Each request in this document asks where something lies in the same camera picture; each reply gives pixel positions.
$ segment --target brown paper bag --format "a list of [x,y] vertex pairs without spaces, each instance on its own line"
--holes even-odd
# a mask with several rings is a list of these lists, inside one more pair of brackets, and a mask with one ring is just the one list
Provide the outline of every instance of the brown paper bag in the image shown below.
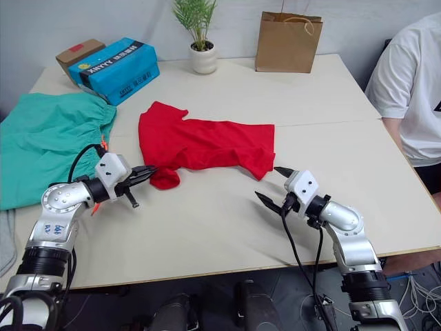
[[311,72],[322,18],[262,12],[256,71]]

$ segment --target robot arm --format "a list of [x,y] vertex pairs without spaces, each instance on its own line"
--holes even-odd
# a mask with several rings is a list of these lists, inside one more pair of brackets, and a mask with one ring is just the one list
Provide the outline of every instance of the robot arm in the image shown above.
[[259,199],[271,210],[281,214],[291,209],[315,229],[325,228],[334,243],[334,256],[343,276],[342,291],[351,299],[352,318],[361,322],[357,329],[372,325],[386,330],[407,331],[398,303],[389,294],[386,279],[371,242],[366,238],[363,216],[354,208],[320,197],[318,184],[310,171],[274,168],[287,177],[288,191],[283,207],[263,194]]
[[20,310],[24,325],[37,325],[42,330],[56,328],[58,310],[63,305],[59,300],[63,275],[73,253],[79,217],[95,203],[115,201],[123,194],[133,208],[137,207],[130,186],[145,181],[155,171],[155,167],[144,165],[131,169],[121,155],[106,152],[95,167],[95,178],[83,176],[73,183],[57,183],[43,193],[41,216],[26,243],[22,264],[9,280],[2,299],[12,299],[19,307],[5,314],[12,305],[0,306],[0,314],[5,314],[0,319],[0,330],[14,325],[14,313]]

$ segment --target gray cloth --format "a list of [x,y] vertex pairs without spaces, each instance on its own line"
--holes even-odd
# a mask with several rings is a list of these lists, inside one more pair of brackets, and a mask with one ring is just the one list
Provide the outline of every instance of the gray cloth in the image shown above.
[[0,277],[14,265],[17,258],[14,236],[15,209],[0,211]]

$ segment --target paper bag handle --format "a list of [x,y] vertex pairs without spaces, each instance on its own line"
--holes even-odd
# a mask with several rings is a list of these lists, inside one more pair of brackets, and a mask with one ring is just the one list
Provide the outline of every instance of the paper bag handle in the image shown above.
[[287,18],[287,19],[284,19],[283,20],[283,23],[285,23],[285,22],[288,22],[288,21],[292,21],[292,20],[298,20],[298,21],[304,21],[304,22],[306,22],[305,23],[305,32],[307,33],[307,34],[309,34],[310,36],[312,36],[313,34],[314,34],[314,24],[310,21],[310,20],[308,20],[308,19],[306,19],[306,18],[304,18],[304,17],[289,17],[289,18]]

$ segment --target white pot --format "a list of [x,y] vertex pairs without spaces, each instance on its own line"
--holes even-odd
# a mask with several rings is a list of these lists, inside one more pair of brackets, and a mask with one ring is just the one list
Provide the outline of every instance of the white pot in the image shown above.
[[212,44],[213,47],[202,52],[194,50],[190,45],[190,61],[192,63],[192,68],[199,74],[211,74],[218,67],[216,48],[213,43],[210,41],[207,42]]

